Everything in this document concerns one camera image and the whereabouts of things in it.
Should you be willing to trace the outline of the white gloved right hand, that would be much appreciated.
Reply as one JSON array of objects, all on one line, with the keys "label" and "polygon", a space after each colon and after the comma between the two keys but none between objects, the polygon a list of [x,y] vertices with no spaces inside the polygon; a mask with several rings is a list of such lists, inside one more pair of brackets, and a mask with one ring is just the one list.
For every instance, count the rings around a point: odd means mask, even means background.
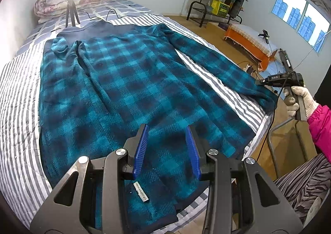
[{"label": "white gloved right hand", "polygon": [[287,115],[295,117],[300,114],[301,118],[309,119],[319,104],[314,100],[306,87],[292,86],[284,89]]}]

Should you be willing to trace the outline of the pink sleeved right forearm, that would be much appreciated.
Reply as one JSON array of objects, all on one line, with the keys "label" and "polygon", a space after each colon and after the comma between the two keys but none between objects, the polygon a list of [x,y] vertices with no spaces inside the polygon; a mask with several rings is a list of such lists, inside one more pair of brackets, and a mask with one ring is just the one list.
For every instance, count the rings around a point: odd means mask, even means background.
[{"label": "pink sleeved right forearm", "polygon": [[314,110],[313,114],[307,121],[314,144],[321,150],[326,159],[330,162],[330,109],[328,106],[318,104],[316,110]]}]

